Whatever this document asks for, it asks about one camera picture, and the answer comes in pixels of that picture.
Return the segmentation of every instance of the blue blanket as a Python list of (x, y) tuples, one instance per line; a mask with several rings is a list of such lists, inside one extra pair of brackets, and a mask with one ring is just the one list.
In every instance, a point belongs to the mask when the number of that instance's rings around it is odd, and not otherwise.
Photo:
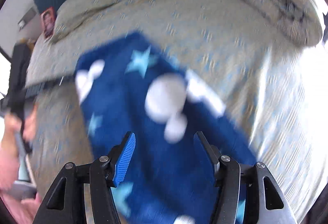
[(129, 223), (209, 223), (218, 189), (195, 154), (197, 131), (222, 154), (256, 161), (219, 97), (138, 32), (82, 55), (76, 87), (95, 158), (136, 135), (125, 180), (112, 188)]

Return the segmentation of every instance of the star pattern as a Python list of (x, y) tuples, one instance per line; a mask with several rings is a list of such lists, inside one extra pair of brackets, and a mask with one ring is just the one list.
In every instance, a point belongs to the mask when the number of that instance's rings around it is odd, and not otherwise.
[(158, 56), (150, 54), (150, 47), (144, 52), (133, 50), (131, 62), (127, 65), (125, 73), (138, 71), (142, 78), (145, 78), (147, 68), (157, 63)]
[(96, 129), (101, 127), (102, 116), (95, 116), (93, 113), (88, 124), (88, 135), (95, 136)]
[(111, 187), (113, 199), (117, 210), (125, 217), (130, 217), (131, 209), (125, 199), (130, 195), (133, 188), (133, 182), (122, 182), (116, 188)]

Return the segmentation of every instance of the framed photo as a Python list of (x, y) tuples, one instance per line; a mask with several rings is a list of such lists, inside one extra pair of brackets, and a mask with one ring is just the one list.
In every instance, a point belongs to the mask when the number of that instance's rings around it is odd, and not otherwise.
[(45, 38), (50, 38), (54, 33), (56, 13), (53, 7), (41, 14), (42, 30)]

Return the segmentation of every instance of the bedspread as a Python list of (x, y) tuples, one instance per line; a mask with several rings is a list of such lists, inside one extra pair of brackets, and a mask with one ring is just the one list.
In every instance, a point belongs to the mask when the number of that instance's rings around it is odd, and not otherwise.
[[(222, 98), (300, 221), (328, 179), (327, 116), (318, 110), (328, 106), (327, 62), (319, 49), (300, 47), (322, 36), (313, 1), (279, 1), (287, 7), (276, 0), (68, 0), (51, 41), (41, 36), (36, 44), (27, 84), (73, 72), (90, 46), (142, 31)], [(74, 87), (38, 100), (31, 163), (44, 195), (66, 162), (93, 157)]]

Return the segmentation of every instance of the metal screw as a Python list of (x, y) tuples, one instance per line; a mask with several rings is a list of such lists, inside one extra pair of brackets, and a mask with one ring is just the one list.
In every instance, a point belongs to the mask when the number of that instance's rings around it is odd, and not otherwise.
[(223, 156), (221, 156), (221, 159), (222, 159), (222, 161), (224, 161), (224, 162), (229, 162), (229, 161), (230, 161), (230, 157), (227, 156), (227, 155), (223, 155)]
[(265, 168), (265, 164), (262, 163), (262, 162), (257, 162), (257, 163), (256, 163), (256, 166), (257, 166), (258, 168)]
[(107, 155), (103, 155), (103, 156), (101, 156), (100, 158), (99, 158), (99, 161), (100, 162), (107, 162), (108, 161), (108, 156)]
[(65, 165), (65, 168), (66, 168), (66, 169), (71, 169), (73, 166), (74, 166), (73, 163), (67, 163), (67, 164)]

